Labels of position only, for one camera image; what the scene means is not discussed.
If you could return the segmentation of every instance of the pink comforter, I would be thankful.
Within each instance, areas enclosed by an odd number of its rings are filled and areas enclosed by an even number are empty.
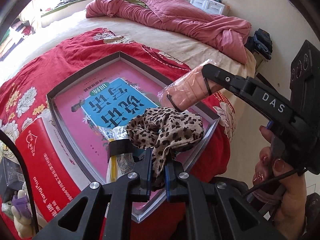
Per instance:
[[[94,0],[86,17],[120,17],[149,27],[182,33],[245,64],[244,44],[251,24],[236,17],[209,15],[185,0],[141,0],[149,9],[124,0]]]

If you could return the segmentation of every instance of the screw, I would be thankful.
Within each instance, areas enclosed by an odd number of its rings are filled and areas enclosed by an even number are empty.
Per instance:
[[[227,187],[227,184],[225,184],[224,182],[218,182],[217,187],[219,189],[225,189]]]
[[[179,174],[179,178],[181,178],[181,179],[187,179],[187,178],[189,178],[189,174],[186,173],[186,172],[182,172],[182,173]]]
[[[100,184],[98,183],[98,182],[92,182],[91,184],[90,184],[90,188],[92,188],[92,189],[96,189],[96,188],[98,188],[100,186]]]
[[[130,172],[130,173],[128,174],[128,178],[129,178],[129,179],[135,179],[136,177],[138,177],[138,174],[135,173],[135,172]]]

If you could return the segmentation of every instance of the leopard print fabric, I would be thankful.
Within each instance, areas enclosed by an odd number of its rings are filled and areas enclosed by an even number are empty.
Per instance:
[[[149,108],[127,125],[129,139],[139,149],[152,151],[152,189],[164,186],[163,169],[167,155],[192,149],[204,136],[199,114],[178,112],[168,107]]]

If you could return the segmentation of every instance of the painted fingernail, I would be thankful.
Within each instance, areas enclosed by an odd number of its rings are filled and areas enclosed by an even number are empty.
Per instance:
[[[257,174],[255,174],[252,179],[252,184],[257,185],[258,183],[259,183],[259,179],[257,178]]]
[[[261,158],[261,162],[262,164],[265,164],[268,160],[268,155],[264,155],[262,158]]]
[[[263,175],[260,172],[257,173],[257,179],[259,182],[263,182]]]
[[[273,168],[277,172],[281,172],[284,169],[284,161],[281,159],[276,159],[273,163]]]

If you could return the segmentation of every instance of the wall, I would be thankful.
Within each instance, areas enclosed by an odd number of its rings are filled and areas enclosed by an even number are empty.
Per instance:
[[[320,49],[320,42],[311,27],[288,0],[223,0],[223,2],[230,6],[229,16],[251,22],[251,35],[258,28],[270,33],[273,41],[272,59],[261,73],[289,99],[290,66],[303,42],[307,39]],[[236,134],[231,143],[227,176],[251,184],[259,152],[268,146],[258,129],[260,125],[267,123],[268,121],[254,109],[246,107],[243,117],[238,121]]]

